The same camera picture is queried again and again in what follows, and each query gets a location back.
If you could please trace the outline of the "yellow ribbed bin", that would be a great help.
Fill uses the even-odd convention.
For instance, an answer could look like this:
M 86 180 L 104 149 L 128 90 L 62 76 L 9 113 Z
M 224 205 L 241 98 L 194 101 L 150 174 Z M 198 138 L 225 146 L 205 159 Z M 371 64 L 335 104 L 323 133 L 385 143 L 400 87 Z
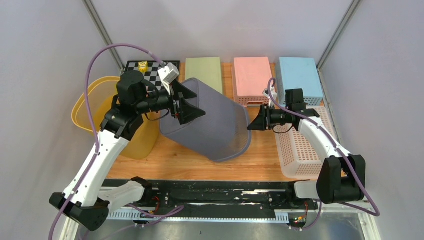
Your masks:
M 95 80 L 88 87 L 89 105 L 97 131 L 100 130 L 105 114 L 111 109 L 113 96 L 117 94 L 116 85 L 119 80 L 118 76 L 105 76 Z M 158 115 L 154 112 L 142 116 L 143 124 L 121 152 L 121 156 L 141 160 L 152 152 L 160 133 L 159 121 L 154 121 L 157 117 Z M 93 134 L 84 95 L 73 107 L 71 120 L 78 128 Z

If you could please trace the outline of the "large white perforated basket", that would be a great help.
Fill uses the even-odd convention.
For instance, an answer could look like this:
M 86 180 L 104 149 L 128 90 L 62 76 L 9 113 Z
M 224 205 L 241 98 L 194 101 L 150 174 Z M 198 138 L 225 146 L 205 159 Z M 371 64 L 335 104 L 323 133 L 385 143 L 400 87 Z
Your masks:
M 273 130 L 283 175 L 290 179 L 316 180 L 322 162 L 309 141 L 290 123 Z

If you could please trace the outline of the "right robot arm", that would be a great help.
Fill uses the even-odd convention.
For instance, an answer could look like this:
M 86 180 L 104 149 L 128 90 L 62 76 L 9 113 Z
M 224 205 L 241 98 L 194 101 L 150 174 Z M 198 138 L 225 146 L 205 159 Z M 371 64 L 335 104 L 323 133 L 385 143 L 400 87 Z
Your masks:
M 257 117 L 248 126 L 251 131 L 271 130 L 276 126 L 291 124 L 317 153 L 321 169 L 316 180 L 300 180 L 290 184 L 285 195 L 286 204 L 298 209 L 306 199 L 324 204 L 342 204 L 363 200 L 365 193 L 366 162 L 361 155 L 353 155 L 330 134 L 320 115 L 307 108 L 302 89 L 286 90 L 286 104 L 279 106 L 273 87 L 263 91 L 268 103 L 260 106 Z

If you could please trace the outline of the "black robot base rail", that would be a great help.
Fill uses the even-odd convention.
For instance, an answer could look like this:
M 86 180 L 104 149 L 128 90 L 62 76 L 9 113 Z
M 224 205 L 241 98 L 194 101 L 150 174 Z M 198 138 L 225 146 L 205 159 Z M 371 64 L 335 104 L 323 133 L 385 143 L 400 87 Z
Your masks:
M 151 196 L 108 215 L 109 220 L 153 223 L 165 218 L 179 222 L 282 223 L 310 225 L 319 210 L 318 198 L 297 197 L 292 181 L 151 180 Z

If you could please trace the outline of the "pink perforated tray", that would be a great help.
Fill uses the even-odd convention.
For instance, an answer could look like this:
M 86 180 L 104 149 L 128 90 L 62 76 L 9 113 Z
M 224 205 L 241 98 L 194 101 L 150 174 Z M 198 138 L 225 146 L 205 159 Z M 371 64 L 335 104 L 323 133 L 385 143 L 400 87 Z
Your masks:
M 272 76 L 268 57 L 235 57 L 232 68 L 234 101 L 246 108 L 267 104 L 269 99 L 263 91 Z

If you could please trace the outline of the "yellow owl toy block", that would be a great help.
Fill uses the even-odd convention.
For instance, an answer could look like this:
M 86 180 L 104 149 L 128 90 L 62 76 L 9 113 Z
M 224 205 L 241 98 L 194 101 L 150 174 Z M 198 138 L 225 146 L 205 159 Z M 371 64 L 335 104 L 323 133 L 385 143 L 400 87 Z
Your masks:
M 149 70 L 148 61 L 139 61 L 138 62 L 138 71 L 141 73 L 146 73 Z

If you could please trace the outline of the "blue perforated tray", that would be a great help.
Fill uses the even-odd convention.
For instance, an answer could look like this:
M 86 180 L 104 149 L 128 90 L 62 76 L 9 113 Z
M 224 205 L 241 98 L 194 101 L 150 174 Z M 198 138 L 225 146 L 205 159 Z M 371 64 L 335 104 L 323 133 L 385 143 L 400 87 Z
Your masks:
M 320 106 L 324 94 L 315 60 L 308 57 L 279 57 L 275 62 L 278 102 L 286 104 L 285 91 L 302 89 L 307 106 Z

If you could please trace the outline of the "black white checkerboard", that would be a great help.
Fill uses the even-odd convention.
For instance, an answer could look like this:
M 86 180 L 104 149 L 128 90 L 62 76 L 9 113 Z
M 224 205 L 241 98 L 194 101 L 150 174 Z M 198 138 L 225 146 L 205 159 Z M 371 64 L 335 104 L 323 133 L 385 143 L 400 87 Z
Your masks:
M 136 60 L 128 61 L 126 63 L 126 67 L 123 70 L 122 74 L 124 75 L 126 72 L 130 72 L 130 71 L 139 72 L 138 71 L 138 62 L 141 62 L 141 61 L 136 61 Z M 142 73 L 143 76 L 144 76 L 144 79 L 146 81 L 151 82 L 150 85 L 146 85 L 148 92 L 154 92 L 155 91 L 153 89 L 153 85 L 157 88 L 158 91 L 165 89 L 164 86 L 161 83 L 161 80 L 160 80 L 160 77 L 159 77 L 159 74 L 158 74 L 158 70 L 161 69 L 161 68 L 162 67 L 160 66 L 160 64 L 157 63 L 156 61 L 154 61 L 154 60 L 148 61 L 148 71 L 145 72 L 145 73 Z

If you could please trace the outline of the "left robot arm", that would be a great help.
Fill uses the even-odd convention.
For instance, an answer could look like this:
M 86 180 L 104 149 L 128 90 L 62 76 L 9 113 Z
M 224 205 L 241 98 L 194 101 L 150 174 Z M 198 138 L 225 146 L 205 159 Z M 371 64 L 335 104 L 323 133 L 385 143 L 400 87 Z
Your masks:
M 62 192 L 51 195 L 49 203 L 71 220 L 93 232 L 108 215 L 137 202 L 149 206 L 153 201 L 152 185 L 134 177 L 106 193 L 100 189 L 114 162 L 144 123 L 143 115 L 166 111 L 181 125 L 204 116 L 205 111 L 189 103 L 197 96 L 178 81 L 179 71 L 171 66 L 158 70 L 163 90 L 148 92 L 150 82 L 140 71 L 125 72 L 115 85 L 111 108 L 100 129 L 94 131 L 94 146 L 73 181 Z

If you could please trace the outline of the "grey mesh basket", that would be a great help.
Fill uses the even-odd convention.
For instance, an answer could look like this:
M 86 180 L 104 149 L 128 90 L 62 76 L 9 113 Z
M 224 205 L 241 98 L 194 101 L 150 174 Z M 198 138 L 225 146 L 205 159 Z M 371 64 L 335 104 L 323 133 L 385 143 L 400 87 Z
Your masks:
M 205 115 L 181 125 L 172 116 L 162 114 L 160 133 L 214 162 L 243 155 L 252 141 L 247 109 L 196 78 L 189 78 L 182 85 L 197 94 L 188 102 L 205 111 Z

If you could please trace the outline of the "green perforated tray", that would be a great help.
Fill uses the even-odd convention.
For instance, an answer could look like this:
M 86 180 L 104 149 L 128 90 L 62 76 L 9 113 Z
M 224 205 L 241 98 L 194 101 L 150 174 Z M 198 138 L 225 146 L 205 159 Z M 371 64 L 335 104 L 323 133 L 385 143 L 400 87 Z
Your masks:
M 221 59 L 219 57 L 194 57 L 185 60 L 185 80 L 196 78 L 224 93 Z

